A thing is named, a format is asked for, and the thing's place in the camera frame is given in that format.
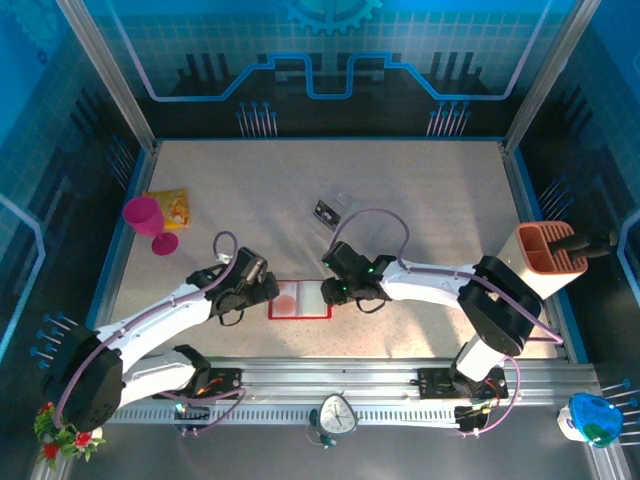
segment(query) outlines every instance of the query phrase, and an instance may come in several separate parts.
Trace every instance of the flower decoration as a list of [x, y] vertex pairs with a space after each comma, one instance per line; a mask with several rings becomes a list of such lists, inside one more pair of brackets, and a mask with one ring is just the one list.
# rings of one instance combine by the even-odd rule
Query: flower decoration
[[45, 461], [52, 470], [55, 470], [59, 454], [67, 458], [84, 456], [85, 460], [89, 461], [91, 453], [97, 450], [99, 444], [104, 443], [104, 439], [101, 438], [101, 429], [80, 432], [73, 425], [66, 425], [64, 418], [62, 423], [66, 426], [57, 428], [53, 421], [55, 413], [55, 405], [47, 402], [36, 415], [34, 431], [41, 447], [38, 463]]

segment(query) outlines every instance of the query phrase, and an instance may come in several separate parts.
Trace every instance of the enclosure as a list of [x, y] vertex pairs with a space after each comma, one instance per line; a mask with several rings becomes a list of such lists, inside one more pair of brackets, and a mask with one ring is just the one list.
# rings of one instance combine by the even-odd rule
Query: enclosure
[[[556, 411], [576, 392], [640, 381], [640, 7], [58, 0], [10, 2], [3, 14], [7, 478], [637, 475], [633, 426], [595, 448], [564, 439]], [[190, 227], [158, 257], [121, 212], [143, 192], [174, 188], [188, 191]], [[270, 320], [264, 303], [233, 327], [212, 319], [162, 346], [189, 344], [218, 368], [242, 369], [248, 396], [227, 425], [182, 443], [175, 402], [149, 398], [112, 417], [90, 462], [34, 467], [48, 359], [33, 352], [45, 352], [46, 315], [90, 329], [134, 315], [213, 265], [221, 230], [279, 281], [323, 280], [332, 231], [313, 210], [337, 196], [349, 212], [399, 214], [411, 230], [406, 258], [420, 263], [475, 264], [527, 221], [610, 229], [619, 242], [545, 302], [541, 318], [564, 345], [527, 343], [517, 408], [481, 440], [417, 428], [432, 416], [444, 425], [451, 411], [409, 387], [475, 334], [460, 310], [398, 301], [371, 315], [348, 304], [327, 320]], [[403, 239], [375, 213], [341, 238], [369, 258], [395, 254]], [[518, 372], [505, 373], [513, 384]], [[321, 455], [305, 425], [334, 391], [362, 428]], [[211, 418], [233, 403], [212, 405]]]

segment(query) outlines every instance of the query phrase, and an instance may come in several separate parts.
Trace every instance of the table surface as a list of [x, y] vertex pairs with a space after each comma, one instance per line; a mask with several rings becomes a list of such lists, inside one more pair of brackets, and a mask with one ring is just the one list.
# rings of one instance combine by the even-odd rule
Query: table surface
[[[352, 209], [384, 207], [405, 218], [412, 230], [405, 257], [421, 263], [462, 265], [483, 252], [495, 255], [517, 224], [494, 142], [165, 141], [149, 190], [180, 187], [189, 191], [190, 228], [177, 232], [180, 247], [168, 257], [136, 236], [112, 322], [213, 265], [211, 242], [220, 230], [264, 256], [280, 280], [331, 276], [320, 258], [332, 232], [312, 211], [336, 191], [353, 199]], [[402, 241], [394, 222], [360, 217], [344, 240], [370, 259], [394, 254]], [[473, 334], [462, 312], [425, 302], [391, 302], [373, 315], [345, 305], [330, 320], [280, 321], [267, 319], [265, 304], [246, 310], [235, 327], [212, 319], [161, 349], [188, 343], [209, 356], [453, 357]], [[522, 355], [553, 356], [553, 347], [533, 342]]]

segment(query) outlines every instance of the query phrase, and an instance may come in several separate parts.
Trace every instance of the gear logo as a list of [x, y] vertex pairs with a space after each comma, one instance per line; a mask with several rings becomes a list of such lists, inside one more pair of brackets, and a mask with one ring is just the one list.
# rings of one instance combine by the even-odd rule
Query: gear logo
[[347, 33], [349, 27], [360, 28], [363, 20], [370, 20], [374, 8], [382, 7], [380, 0], [281, 0], [289, 20], [297, 20], [301, 28], [309, 27], [315, 34], [321, 31], [332, 35]]
[[55, 0], [0, 0], [0, 13], [13, 14], [24, 33], [40, 49], [45, 48], [58, 33]]

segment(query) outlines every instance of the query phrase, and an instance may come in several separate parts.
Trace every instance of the clock face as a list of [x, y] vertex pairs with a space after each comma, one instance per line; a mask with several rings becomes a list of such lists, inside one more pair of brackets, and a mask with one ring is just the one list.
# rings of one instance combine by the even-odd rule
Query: clock face
[[338, 394], [331, 395], [320, 408], [320, 428], [328, 435], [345, 435], [358, 425], [351, 405]]

